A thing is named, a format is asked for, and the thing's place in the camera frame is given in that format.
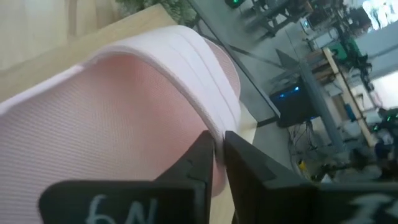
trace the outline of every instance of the metal frame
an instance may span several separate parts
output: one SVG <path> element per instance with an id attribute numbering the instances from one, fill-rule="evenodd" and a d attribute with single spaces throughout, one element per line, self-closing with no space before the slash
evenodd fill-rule
<path id="1" fill-rule="evenodd" d="M 343 139 L 338 132 L 337 126 L 333 117 L 326 105 L 325 99 L 319 94 L 321 92 L 320 86 L 312 74 L 311 67 L 307 63 L 300 64 L 301 71 L 300 75 L 303 78 L 304 85 L 307 87 L 308 94 L 310 95 L 311 100 L 313 101 L 313 105 L 315 109 L 320 114 L 320 117 L 325 125 L 325 129 L 330 137 L 330 140 L 336 147 L 337 152 L 343 152 L 346 150 L 346 146 L 343 142 Z"/>
<path id="2" fill-rule="evenodd" d="M 289 0 L 273 0 L 273 1 L 274 2 L 270 2 L 273 4 L 269 4 L 271 6 L 269 6 L 268 9 L 262 11 L 260 2 L 252 0 L 257 17 L 248 24 L 248 30 L 262 26 L 263 28 L 267 29 L 267 32 L 264 34 L 265 37 L 275 37 L 276 33 L 279 30 L 281 30 L 281 28 L 285 27 L 287 24 L 291 22 L 298 21 L 303 16 L 302 14 L 297 14 L 293 16 L 286 14 L 285 12 L 275 12 L 281 9 L 285 9 L 286 5 L 288 5 L 290 1 Z M 283 22 L 278 23 L 275 14 L 283 15 L 284 17 L 286 17 L 286 19 Z"/>

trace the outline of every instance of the wire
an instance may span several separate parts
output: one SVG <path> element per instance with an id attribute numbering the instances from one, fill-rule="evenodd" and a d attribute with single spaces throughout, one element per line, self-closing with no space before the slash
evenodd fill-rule
<path id="1" fill-rule="evenodd" d="M 341 87 L 338 86 L 338 85 L 335 83 L 335 81 L 332 81 L 332 84 L 333 84 L 337 89 L 339 89 L 341 92 L 343 92 L 343 89 L 341 89 Z"/>
<path id="2" fill-rule="evenodd" d="M 294 146 L 296 146 L 296 144 L 298 143 L 298 141 L 300 140 L 301 137 L 303 137 L 304 133 L 307 132 L 308 126 L 305 127 L 305 130 L 301 133 L 301 135 L 297 138 L 296 142 L 294 143 Z"/>

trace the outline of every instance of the metal stand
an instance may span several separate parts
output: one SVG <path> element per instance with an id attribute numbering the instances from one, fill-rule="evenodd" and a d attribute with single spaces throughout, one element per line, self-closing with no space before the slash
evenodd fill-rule
<path id="1" fill-rule="evenodd" d="M 325 103 L 325 100 L 319 94 L 321 89 L 317 83 L 317 80 L 313 76 L 311 72 L 311 68 L 307 63 L 301 63 L 301 77 L 303 78 L 304 85 L 307 87 L 308 94 L 310 95 L 311 100 L 313 101 L 313 105 L 315 109 L 321 116 L 323 124 L 325 125 L 325 129 L 336 148 L 337 152 L 343 152 L 346 150 L 345 144 L 338 132 L 337 126 L 333 120 L 332 115 Z"/>
<path id="2" fill-rule="evenodd" d="M 301 10 L 298 13 L 289 12 L 289 6 L 293 4 L 291 0 L 252 0 L 252 2 L 257 17 L 248 24 L 247 28 L 248 30 L 253 30 L 262 26 L 267 29 L 264 34 L 266 37 L 275 37 L 278 30 L 291 22 L 297 22 L 307 13 L 306 10 Z M 279 15 L 284 16 L 286 19 L 283 22 L 277 22 L 276 17 Z"/>

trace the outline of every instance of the cable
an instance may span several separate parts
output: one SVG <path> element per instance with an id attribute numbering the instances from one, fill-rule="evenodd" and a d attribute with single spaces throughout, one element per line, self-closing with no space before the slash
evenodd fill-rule
<path id="1" fill-rule="evenodd" d="M 332 81 L 332 84 L 333 84 L 337 89 L 339 89 L 341 92 L 343 92 L 343 89 L 341 89 L 341 87 L 338 86 L 338 85 L 335 83 L 335 81 Z"/>

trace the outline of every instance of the gray floor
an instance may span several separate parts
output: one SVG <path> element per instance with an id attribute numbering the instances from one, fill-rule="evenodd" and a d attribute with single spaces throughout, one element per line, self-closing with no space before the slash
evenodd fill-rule
<path id="1" fill-rule="evenodd" d="M 252 5 L 251 1 L 244 2 L 238 9 L 230 9 L 224 1 L 196 0 L 196 2 L 221 38 L 229 45 L 243 51 L 236 52 L 236 54 L 254 77 L 256 83 L 266 93 L 272 90 L 269 80 L 286 71 L 279 60 L 276 49 L 295 60 L 300 60 L 310 51 L 302 41 L 303 34 L 300 24 L 289 24 L 271 39 L 262 38 L 265 32 L 262 28 L 245 32 L 245 25 L 253 19 L 249 10 Z M 203 21 L 200 22 L 199 28 L 203 35 L 214 38 Z M 251 114 L 258 121 L 273 117 L 273 111 L 254 89 L 244 73 L 239 69 L 238 72 L 241 79 L 241 101 Z M 286 129 L 269 124 L 257 130 L 254 145 L 291 169 L 287 141 Z"/>

